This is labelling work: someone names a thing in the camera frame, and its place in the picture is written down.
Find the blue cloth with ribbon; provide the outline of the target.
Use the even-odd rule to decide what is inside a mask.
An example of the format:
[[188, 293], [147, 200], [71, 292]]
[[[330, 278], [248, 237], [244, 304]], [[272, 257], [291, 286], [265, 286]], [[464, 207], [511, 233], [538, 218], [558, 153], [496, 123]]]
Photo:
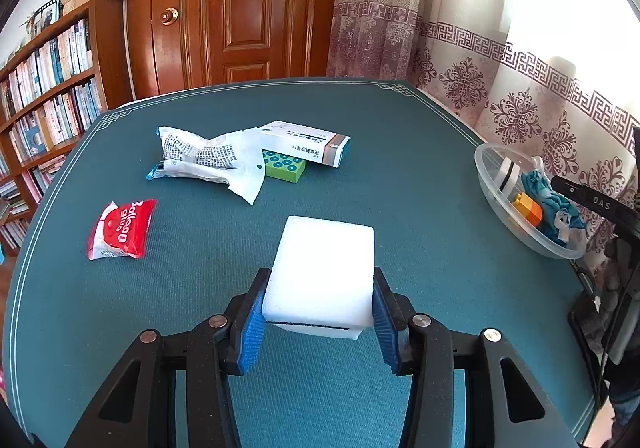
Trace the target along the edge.
[[538, 170], [522, 173], [521, 182], [526, 195], [542, 208], [542, 221], [538, 228], [562, 247], [585, 246], [586, 224], [574, 203], [554, 191], [544, 173]]

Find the orange yellow toy brick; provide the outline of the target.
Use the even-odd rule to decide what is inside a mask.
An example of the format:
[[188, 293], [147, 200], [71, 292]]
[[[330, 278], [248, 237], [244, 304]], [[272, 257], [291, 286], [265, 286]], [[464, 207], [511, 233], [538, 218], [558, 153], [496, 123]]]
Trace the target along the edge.
[[544, 211], [541, 206], [526, 193], [518, 193], [512, 201], [512, 205], [533, 227], [538, 227], [544, 219]]

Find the white sponge block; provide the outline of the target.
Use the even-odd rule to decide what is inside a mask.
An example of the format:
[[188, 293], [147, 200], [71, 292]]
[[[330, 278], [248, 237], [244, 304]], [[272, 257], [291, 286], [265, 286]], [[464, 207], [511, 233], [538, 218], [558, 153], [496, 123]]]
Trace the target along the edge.
[[357, 340], [373, 325], [374, 229], [288, 217], [262, 300], [286, 331]]
[[503, 194], [509, 201], [512, 200], [512, 193], [520, 180], [520, 176], [520, 165], [510, 158], [504, 158], [495, 176], [495, 184], [499, 193]]

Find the red balloon glue packet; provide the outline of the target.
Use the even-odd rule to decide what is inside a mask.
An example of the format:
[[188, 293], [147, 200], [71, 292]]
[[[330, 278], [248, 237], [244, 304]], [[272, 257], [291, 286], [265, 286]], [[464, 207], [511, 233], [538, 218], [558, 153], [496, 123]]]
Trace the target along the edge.
[[146, 237], [156, 200], [141, 200], [116, 205], [112, 201], [102, 211], [88, 239], [87, 257], [90, 261], [105, 257], [142, 259]]

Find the white printed plastic bag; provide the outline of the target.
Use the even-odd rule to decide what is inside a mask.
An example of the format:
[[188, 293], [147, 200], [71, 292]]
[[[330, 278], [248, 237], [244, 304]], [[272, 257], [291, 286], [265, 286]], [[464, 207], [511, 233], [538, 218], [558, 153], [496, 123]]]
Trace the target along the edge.
[[159, 127], [156, 135], [163, 159], [146, 175], [148, 181], [187, 177], [224, 184], [254, 205], [266, 172], [262, 135], [257, 127], [209, 139], [174, 127]]

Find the green toy brick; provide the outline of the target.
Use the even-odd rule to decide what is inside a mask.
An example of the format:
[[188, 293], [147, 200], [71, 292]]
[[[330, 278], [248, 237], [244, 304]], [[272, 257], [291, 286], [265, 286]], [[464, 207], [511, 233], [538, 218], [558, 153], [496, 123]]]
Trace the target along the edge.
[[306, 169], [304, 159], [283, 155], [283, 153], [264, 149], [262, 158], [264, 158], [265, 175], [271, 179], [297, 183]]

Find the white blue medicine box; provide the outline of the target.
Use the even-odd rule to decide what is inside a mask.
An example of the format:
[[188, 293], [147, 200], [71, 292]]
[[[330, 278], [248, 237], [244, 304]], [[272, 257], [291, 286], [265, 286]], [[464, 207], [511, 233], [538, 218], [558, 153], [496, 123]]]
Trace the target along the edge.
[[327, 167], [338, 168], [350, 141], [348, 135], [272, 121], [259, 128], [262, 148]]

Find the clear plastic bowl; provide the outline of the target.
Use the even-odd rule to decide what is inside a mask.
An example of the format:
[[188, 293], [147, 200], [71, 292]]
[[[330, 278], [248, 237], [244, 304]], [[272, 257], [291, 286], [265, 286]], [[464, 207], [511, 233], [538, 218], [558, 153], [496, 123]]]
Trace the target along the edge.
[[570, 202], [561, 205], [549, 186], [536, 190], [527, 185], [533, 176], [546, 179], [539, 157], [525, 156], [504, 145], [483, 144], [474, 153], [480, 188], [501, 222], [518, 240], [545, 257], [577, 260], [586, 251], [587, 234], [578, 226], [579, 212]]

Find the purple patterned curtain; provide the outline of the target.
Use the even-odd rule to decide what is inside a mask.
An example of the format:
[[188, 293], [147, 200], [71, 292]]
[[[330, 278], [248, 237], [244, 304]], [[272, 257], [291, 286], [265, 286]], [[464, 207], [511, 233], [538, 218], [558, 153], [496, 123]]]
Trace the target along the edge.
[[408, 81], [549, 175], [625, 205], [637, 194], [627, 0], [335, 0], [328, 72]]

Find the wooden bookshelf with books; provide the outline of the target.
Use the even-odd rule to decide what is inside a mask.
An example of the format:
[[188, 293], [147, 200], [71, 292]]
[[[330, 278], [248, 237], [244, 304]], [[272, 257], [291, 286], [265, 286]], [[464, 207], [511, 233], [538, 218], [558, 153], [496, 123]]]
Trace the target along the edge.
[[14, 255], [56, 172], [104, 112], [132, 98], [124, 2], [91, 0], [1, 71], [1, 244]]

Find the brass door knob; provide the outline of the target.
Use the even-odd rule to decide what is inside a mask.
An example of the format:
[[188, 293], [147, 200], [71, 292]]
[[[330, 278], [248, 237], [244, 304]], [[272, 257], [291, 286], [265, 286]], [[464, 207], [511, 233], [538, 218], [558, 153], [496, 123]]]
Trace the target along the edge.
[[170, 8], [165, 8], [163, 12], [160, 13], [160, 23], [163, 26], [170, 26], [174, 24], [179, 18], [179, 12], [176, 8], [172, 6]]

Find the wooden door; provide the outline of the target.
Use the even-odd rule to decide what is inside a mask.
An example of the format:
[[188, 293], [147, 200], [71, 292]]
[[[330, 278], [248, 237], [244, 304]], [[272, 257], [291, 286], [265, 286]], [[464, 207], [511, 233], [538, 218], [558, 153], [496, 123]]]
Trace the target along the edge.
[[[127, 0], [137, 97], [328, 72], [335, 0]], [[160, 23], [165, 8], [178, 20]]]

